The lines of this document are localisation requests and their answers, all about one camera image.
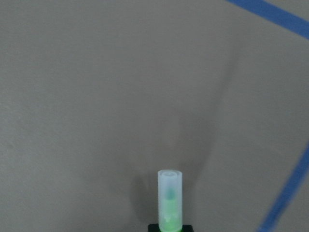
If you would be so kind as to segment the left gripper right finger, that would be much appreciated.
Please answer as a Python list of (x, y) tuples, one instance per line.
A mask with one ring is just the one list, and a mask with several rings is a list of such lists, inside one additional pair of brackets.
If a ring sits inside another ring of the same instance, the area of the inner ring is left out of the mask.
[(192, 225), (183, 225), (181, 232), (194, 232)]

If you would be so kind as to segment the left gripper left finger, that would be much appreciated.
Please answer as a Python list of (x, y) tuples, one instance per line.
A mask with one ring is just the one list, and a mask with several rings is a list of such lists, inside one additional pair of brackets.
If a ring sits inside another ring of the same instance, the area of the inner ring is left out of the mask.
[(149, 224), (147, 227), (147, 232), (160, 232), (158, 224)]

